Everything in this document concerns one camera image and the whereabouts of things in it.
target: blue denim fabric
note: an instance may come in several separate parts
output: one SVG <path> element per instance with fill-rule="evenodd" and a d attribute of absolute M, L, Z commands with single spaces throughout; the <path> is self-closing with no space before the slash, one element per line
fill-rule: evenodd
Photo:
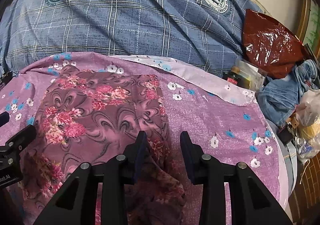
<path fill-rule="evenodd" d="M 318 90 L 314 83 L 319 82 L 318 71 L 313 60 L 306 60 L 282 79 L 271 80 L 258 93 L 258 104 L 264 116 L 283 128 L 285 121 L 295 111 L 303 93 Z"/>

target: blanket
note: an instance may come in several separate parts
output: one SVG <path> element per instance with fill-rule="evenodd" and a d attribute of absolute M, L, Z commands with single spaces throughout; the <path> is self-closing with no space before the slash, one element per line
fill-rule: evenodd
<path fill-rule="evenodd" d="M 14 0 L 0 22 L 1 72 L 46 56 L 154 55 L 222 75 L 242 57 L 250 0 Z"/>
<path fill-rule="evenodd" d="M 281 184 L 288 181 L 281 180 L 280 150 L 253 93 L 179 64 L 62 53 L 31 64 L 1 90 L 0 104 L 11 116 L 1 127 L 0 143 L 27 124 L 38 132 L 21 158 L 24 180 L 9 188 L 26 224 L 80 163 L 122 153 L 139 130 L 147 131 L 149 155 L 144 176 L 126 191 L 131 224 L 198 223 L 202 186 L 193 186 L 185 172 L 179 142 L 184 130 L 221 162 L 247 163 L 285 204 Z M 197 71 L 204 76 L 194 78 Z M 215 86 L 206 86 L 210 82 Z M 225 189 L 231 224 L 227 184 Z"/>

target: pink floral cloth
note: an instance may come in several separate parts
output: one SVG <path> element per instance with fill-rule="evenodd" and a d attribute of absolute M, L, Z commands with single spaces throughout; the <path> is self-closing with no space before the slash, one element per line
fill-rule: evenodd
<path fill-rule="evenodd" d="M 107 162 L 144 130 L 149 151 L 142 176 L 126 187 L 130 224 L 180 222 L 184 189 L 174 178 L 168 120 L 155 75 L 122 76 L 68 65 L 45 92 L 34 125 L 37 138 L 23 157 L 20 183 L 24 209 L 34 218 L 80 163 Z"/>
<path fill-rule="evenodd" d="M 62 53 L 31 64 L 1 90 L 0 107 L 11 117 L 9 123 L 1 127 L 0 144 L 28 124 L 34 123 L 43 134 L 23 151 L 28 155 L 21 156 L 21 168 L 30 175 L 26 174 L 22 183 L 8 188 L 25 224 L 33 223 L 60 182 L 64 182 L 81 162 L 101 163 L 122 153 L 141 129 L 147 130 L 151 157 L 146 158 L 143 169 L 146 175 L 142 178 L 146 180 L 141 179 L 136 186 L 126 188 L 131 222 L 148 225 L 199 223 L 202 186 L 193 186 L 187 178 L 180 149 L 180 133 L 185 130 L 193 143 L 219 161 L 233 165 L 240 161 L 247 163 L 274 197 L 281 200 L 281 185 L 288 181 L 280 179 L 276 140 L 255 98 L 249 100 L 250 91 L 234 89 L 222 79 L 219 80 L 222 84 L 217 85 L 217 77 L 213 75 L 198 75 L 199 80 L 195 77 L 191 80 L 187 77 L 196 75 L 192 67 L 179 68 L 176 60 L 153 59 L 152 62 L 161 69 L 94 52 Z M 213 85 L 201 87 L 204 78 Z M 82 79 L 90 81 L 84 84 Z M 128 103 L 108 105 L 116 99 L 108 86 L 112 91 L 118 87 L 129 91 L 127 98 L 119 99 Z M 226 97 L 229 101 L 220 93 L 222 89 L 229 93 Z M 239 106 L 238 98 L 247 98 L 247 103 Z M 81 110 L 82 104 L 86 105 L 85 111 Z M 101 110 L 93 109 L 95 105 Z M 48 109 L 47 113 L 52 115 L 47 117 L 44 111 L 53 106 L 57 111 L 52 114 L 55 109 Z M 46 125 L 45 119 L 48 119 L 47 125 L 52 125 L 52 133 L 50 128 L 42 128 L 43 123 Z M 83 133 L 79 124 L 85 127 L 84 135 L 79 135 Z M 41 165 L 50 171 L 36 172 L 35 169 L 39 169 L 36 163 L 46 163 Z M 228 185 L 225 188 L 226 224 L 231 224 Z M 48 198 L 42 191 L 47 191 Z M 99 203 L 96 214 L 98 222 Z"/>

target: purple bedsheet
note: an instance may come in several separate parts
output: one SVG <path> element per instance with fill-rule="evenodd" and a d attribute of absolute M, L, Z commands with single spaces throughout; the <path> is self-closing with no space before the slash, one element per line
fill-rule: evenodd
<path fill-rule="evenodd" d="M 180 133 L 184 130 L 189 132 L 193 143 L 199 144 L 205 153 L 213 155 L 221 162 L 236 164 L 243 161 L 247 163 L 279 200 L 277 145 L 255 100 L 243 107 L 228 103 L 171 74 L 168 66 L 163 67 L 166 70 L 164 71 L 93 52 L 64 53 L 37 61 L 23 69 L 0 92 L 0 106 L 11 115 L 10 122 L 1 127 L 3 135 L 0 144 L 3 145 L 7 139 L 24 126 L 34 122 L 45 91 L 51 84 L 54 84 L 54 79 L 59 76 L 63 71 L 62 67 L 66 64 L 76 66 L 80 70 L 91 69 L 123 76 L 140 74 L 157 76 L 169 123 L 171 141 L 168 143 L 176 164 L 176 178 L 182 183 L 185 191 L 186 203 L 182 210 L 182 224 L 194 225 L 198 223 L 202 195 L 202 187 L 192 186 L 186 176 L 179 142 Z M 90 147 L 90 143 L 84 141 L 83 145 L 80 144 L 78 148 L 80 157 L 73 160 L 73 167 L 68 166 L 65 169 L 63 159 L 56 159 L 53 151 L 45 150 L 46 147 L 52 145 L 49 141 L 44 141 L 43 152 L 39 153 L 43 153 L 44 162 L 49 159 L 51 163 L 54 162 L 59 166 L 61 173 L 58 173 L 58 176 L 66 176 L 81 162 L 92 162 L 92 159 L 100 154 L 99 150 L 93 149 L 87 155 L 90 157 L 83 157 L 81 150 L 87 151 Z M 31 152 L 31 150 L 32 145 L 26 148 L 24 154 Z M 121 153 L 121 150 L 107 151 L 104 160 Z M 16 186 L 11 186 L 9 191 L 14 201 L 20 206 L 20 210 L 25 216 L 25 223 L 31 224 L 50 199 L 50 195 L 46 197 L 39 190 L 33 199 L 24 200 L 21 189 L 23 186 L 23 183 L 19 183 Z M 227 224 L 231 224 L 228 193 L 226 220 Z"/>

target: blue flower print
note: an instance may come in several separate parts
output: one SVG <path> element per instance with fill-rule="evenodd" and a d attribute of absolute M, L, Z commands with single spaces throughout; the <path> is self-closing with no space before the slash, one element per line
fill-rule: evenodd
<path fill-rule="evenodd" d="M 163 64 L 161 68 L 165 71 L 171 71 L 171 66 L 169 66 L 168 64 Z"/>
<path fill-rule="evenodd" d="M 192 89 L 188 89 L 187 92 L 190 93 L 191 95 L 195 95 L 196 94 L 196 92 L 194 90 L 192 90 Z"/>
<path fill-rule="evenodd" d="M 71 60 L 72 56 L 70 54 L 65 54 L 64 59 Z"/>
<path fill-rule="evenodd" d="M 234 138 L 235 135 L 233 135 L 233 133 L 231 132 L 231 130 L 226 131 L 227 136 Z"/>
<path fill-rule="evenodd" d="M 27 125 L 33 125 L 34 121 L 35 121 L 35 117 L 31 117 L 29 120 L 27 120 Z"/>
<path fill-rule="evenodd" d="M 11 110 L 11 105 L 10 105 L 10 104 L 7 104 L 7 106 L 5 107 L 5 110 L 6 110 L 6 111 Z"/>
<path fill-rule="evenodd" d="M 255 147 L 255 146 L 250 146 L 249 148 L 250 148 L 250 150 L 253 151 L 253 152 L 258 152 L 258 149 L 257 149 L 257 147 Z"/>
<path fill-rule="evenodd" d="M 270 132 L 270 130 L 266 130 L 265 133 L 264 133 L 264 135 L 265 135 L 266 137 L 271 137 L 271 132 Z"/>
<path fill-rule="evenodd" d="M 243 118 L 245 119 L 245 120 L 251 120 L 251 117 L 248 115 L 248 114 L 243 114 Z"/>
<path fill-rule="evenodd" d="M 26 89 L 29 90 L 29 88 L 31 87 L 31 83 L 26 83 Z"/>
<path fill-rule="evenodd" d="M 18 110 L 21 110 L 21 109 L 23 108 L 23 106 L 24 106 L 24 104 L 23 104 L 23 103 L 20 103 L 20 104 L 18 105 Z"/>
<path fill-rule="evenodd" d="M 251 137 L 253 140 L 255 140 L 258 137 L 258 134 L 256 132 L 253 132 Z"/>

